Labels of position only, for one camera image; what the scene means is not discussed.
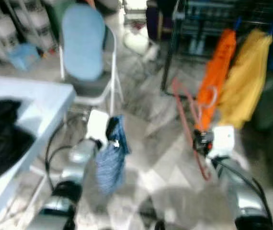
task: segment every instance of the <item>hanging towel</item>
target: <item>hanging towel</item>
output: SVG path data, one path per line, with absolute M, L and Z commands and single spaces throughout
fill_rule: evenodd
M 254 29 L 247 37 L 228 74 L 219 100 L 221 125 L 242 128 L 251 119 L 266 76 L 271 35 Z
M 209 129 L 235 48 L 236 32 L 226 29 L 218 42 L 213 58 L 207 64 L 206 75 L 198 91 L 197 102 L 200 105 L 201 117 L 196 128 L 199 130 Z
M 104 194 L 111 194 L 124 182 L 125 156 L 130 153 L 124 131 L 124 117 L 112 117 L 112 126 L 107 138 L 109 144 L 106 149 L 96 156 L 96 180 Z

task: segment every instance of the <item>orange towel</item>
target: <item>orange towel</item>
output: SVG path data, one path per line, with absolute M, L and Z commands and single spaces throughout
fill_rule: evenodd
M 211 118 L 214 115 L 235 48 L 236 32 L 226 29 L 220 37 L 213 58 L 207 64 L 206 75 L 197 95 L 201 118 L 200 124 L 196 124 L 195 128 L 199 130 L 208 130 L 210 127 Z

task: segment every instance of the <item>blue bucket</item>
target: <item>blue bucket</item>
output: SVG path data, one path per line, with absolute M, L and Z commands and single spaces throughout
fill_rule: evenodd
M 28 71 L 40 59 L 36 47 L 29 43 L 18 45 L 8 53 L 8 57 L 15 68 L 23 71 Z

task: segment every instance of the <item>blue towel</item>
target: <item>blue towel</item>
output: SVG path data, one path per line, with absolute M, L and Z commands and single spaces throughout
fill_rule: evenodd
M 123 116 L 113 117 L 117 121 L 113 131 L 107 137 L 108 147 L 96 156 L 96 180 L 104 194 L 111 194 L 124 182 L 125 156 L 129 154 L 129 147 L 123 125 Z

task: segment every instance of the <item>gray chair seat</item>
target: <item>gray chair seat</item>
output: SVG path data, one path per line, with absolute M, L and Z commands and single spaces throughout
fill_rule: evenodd
M 78 96 L 99 97 L 111 79 L 111 73 L 104 71 L 95 81 L 79 80 L 67 74 L 65 83 L 72 84 Z

